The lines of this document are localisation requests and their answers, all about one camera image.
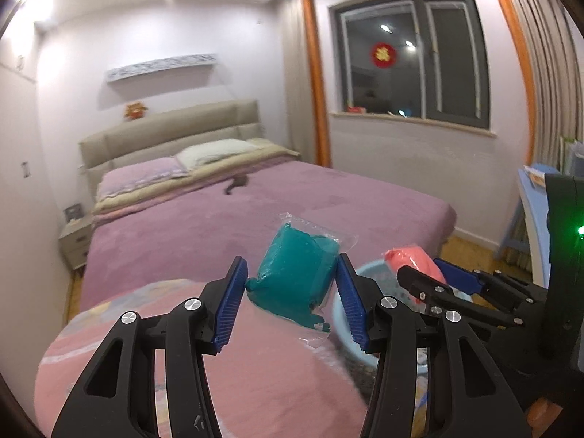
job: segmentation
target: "purple blanket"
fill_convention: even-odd
[[[444,201],[410,189],[302,162],[249,175],[231,196],[219,182],[98,227],[85,271],[81,311],[149,283],[223,278],[241,255],[255,275],[283,212],[356,234],[359,266],[417,244],[431,256],[452,233]]]

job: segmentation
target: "light blue bowl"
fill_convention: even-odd
[[[395,273],[389,269],[389,267],[385,264],[385,261],[375,260],[370,263],[366,263],[365,265],[359,267],[356,270],[356,273],[361,277],[368,277],[375,280],[384,295],[390,295],[394,298],[397,298],[399,301],[410,307],[410,309],[413,311],[424,312],[426,305],[423,303],[419,305],[414,303],[410,294],[399,286]],[[454,294],[463,300],[472,301],[472,298],[469,295],[458,291],[457,289],[454,289]],[[341,303],[341,297],[339,296],[338,291],[335,291],[335,296],[333,298],[332,322],[334,331],[343,343],[344,348],[348,350],[351,355],[358,361],[368,365],[371,368],[377,368],[377,358],[372,354],[366,354],[363,352],[361,347],[355,341],[353,341],[353,336],[351,335],[349,324],[347,323],[347,317],[345,316],[345,311],[343,310],[343,304]],[[427,374],[427,372],[427,361],[419,360],[418,375]]]

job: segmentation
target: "window sill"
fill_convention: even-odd
[[[440,120],[431,120],[424,118],[415,118],[413,116],[403,117],[396,115],[384,115],[384,114],[354,114],[350,112],[331,112],[331,116],[349,116],[353,118],[373,118],[378,120],[387,120],[392,122],[405,122],[413,123],[418,125],[432,125],[434,127],[450,128],[452,130],[460,130],[467,133],[473,133],[475,135],[482,135],[483,137],[497,138],[497,135],[487,128],[477,128],[469,127],[468,125],[459,125],[451,122],[443,122]]]

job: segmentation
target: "teal play dough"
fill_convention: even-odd
[[[289,223],[278,230],[258,270],[247,281],[247,296],[258,307],[301,326],[329,332],[322,316],[313,314],[331,286],[338,242],[310,235]]]

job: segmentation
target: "wall shelf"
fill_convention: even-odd
[[[122,68],[110,69],[106,72],[107,83],[129,77],[151,74],[162,70],[189,68],[193,66],[208,66],[217,64],[217,54],[191,54],[173,58],[156,59],[154,61],[139,62]]]

